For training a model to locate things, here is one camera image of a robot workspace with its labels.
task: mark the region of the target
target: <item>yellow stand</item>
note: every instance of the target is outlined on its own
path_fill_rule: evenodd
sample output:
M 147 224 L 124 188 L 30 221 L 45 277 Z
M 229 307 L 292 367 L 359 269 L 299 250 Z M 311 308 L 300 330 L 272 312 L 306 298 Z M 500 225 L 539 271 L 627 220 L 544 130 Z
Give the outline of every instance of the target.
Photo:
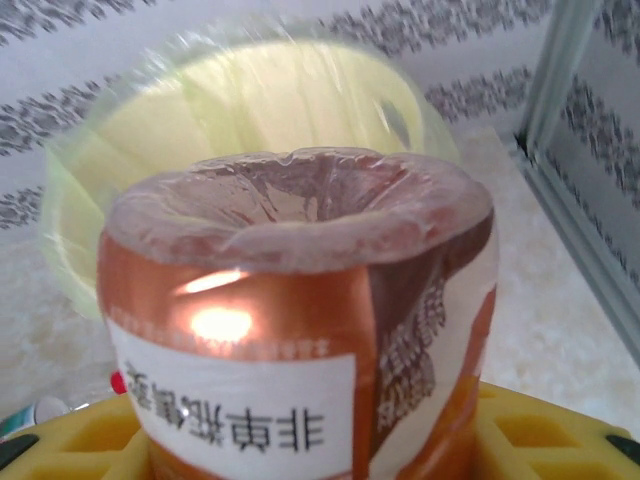
M 493 385 L 482 384 L 476 433 L 477 480 L 640 479 L 640 445 L 627 431 Z M 27 434 L 39 440 L 0 470 L 0 480 L 153 478 L 127 395 L 13 438 Z

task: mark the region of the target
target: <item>countertop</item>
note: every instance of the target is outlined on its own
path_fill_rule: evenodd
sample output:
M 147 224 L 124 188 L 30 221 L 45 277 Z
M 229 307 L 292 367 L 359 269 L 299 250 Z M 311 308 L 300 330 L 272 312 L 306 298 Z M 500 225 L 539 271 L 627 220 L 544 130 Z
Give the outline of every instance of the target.
M 483 380 L 640 438 L 640 371 L 493 130 L 460 141 L 494 197 L 501 260 Z M 110 361 L 103 324 L 57 290 L 35 240 L 0 247 L 0 417 L 83 365 Z

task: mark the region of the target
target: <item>copper can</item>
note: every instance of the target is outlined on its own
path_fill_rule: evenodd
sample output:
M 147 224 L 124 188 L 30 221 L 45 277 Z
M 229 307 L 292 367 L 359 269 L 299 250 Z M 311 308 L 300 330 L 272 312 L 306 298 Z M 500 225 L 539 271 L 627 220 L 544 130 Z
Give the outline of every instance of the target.
M 467 478 L 494 227 L 457 167 L 362 149 L 125 192 L 98 296 L 156 478 Z

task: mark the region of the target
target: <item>patterned wallpaper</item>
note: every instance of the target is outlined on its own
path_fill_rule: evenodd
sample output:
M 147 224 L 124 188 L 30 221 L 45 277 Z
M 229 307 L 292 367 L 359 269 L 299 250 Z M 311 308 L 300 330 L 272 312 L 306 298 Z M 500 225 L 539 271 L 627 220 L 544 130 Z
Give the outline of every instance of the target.
M 640 291 L 640 1 L 606 0 L 548 157 Z
M 459 134 L 519 127 L 552 0 L 0 0 L 0 243 L 33 234 L 42 143 L 82 120 L 138 52 L 246 11 L 316 18 L 407 70 Z

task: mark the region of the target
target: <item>plastic wrap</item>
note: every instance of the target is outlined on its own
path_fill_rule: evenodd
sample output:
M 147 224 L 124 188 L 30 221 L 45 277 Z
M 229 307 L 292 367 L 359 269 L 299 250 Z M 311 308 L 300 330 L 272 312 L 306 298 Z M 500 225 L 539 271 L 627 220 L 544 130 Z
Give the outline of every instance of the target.
M 158 479 L 470 478 L 497 241 L 451 163 L 313 148 L 160 174 L 115 201 L 98 273 Z
M 314 146 L 458 155 L 403 73 L 315 23 L 255 17 L 187 32 L 47 145 L 44 253 L 76 309 L 98 319 L 95 249 L 115 195 L 207 158 Z

